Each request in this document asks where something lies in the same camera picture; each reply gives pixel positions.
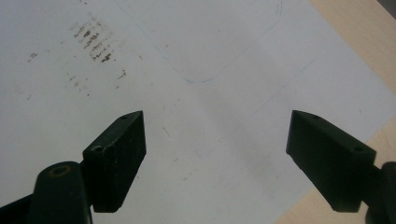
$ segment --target paper sheet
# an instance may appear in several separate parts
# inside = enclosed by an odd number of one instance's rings
[[[148,155],[94,223],[272,223],[309,189],[292,109],[361,141],[394,95],[306,0],[2,1],[0,205],[145,113]]]

